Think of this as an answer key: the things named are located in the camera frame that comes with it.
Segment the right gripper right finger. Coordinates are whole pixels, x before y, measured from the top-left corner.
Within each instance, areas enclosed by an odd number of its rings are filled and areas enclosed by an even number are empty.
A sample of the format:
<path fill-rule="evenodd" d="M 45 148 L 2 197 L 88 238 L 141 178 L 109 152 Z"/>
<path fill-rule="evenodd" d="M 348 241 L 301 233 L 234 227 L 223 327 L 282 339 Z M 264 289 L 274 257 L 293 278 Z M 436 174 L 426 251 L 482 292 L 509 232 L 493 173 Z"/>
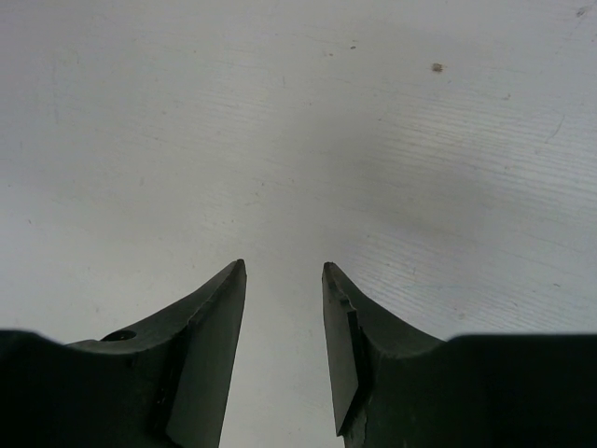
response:
<path fill-rule="evenodd" d="M 435 338 L 323 268 L 336 432 L 348 447 L 592 447 L 592 334 Z"/>

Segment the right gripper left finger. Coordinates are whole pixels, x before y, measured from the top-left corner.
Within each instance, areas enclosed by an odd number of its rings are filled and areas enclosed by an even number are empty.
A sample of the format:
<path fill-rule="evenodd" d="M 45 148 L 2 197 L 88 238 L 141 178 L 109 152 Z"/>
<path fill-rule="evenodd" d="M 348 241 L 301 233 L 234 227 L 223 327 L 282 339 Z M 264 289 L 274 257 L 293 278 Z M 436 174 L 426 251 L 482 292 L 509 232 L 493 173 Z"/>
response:
<path fill-rule="evenodd" d="M 245 303 L 235 260 L 100 340 L 1 333 L 5 447 L 216 447 Z"/>

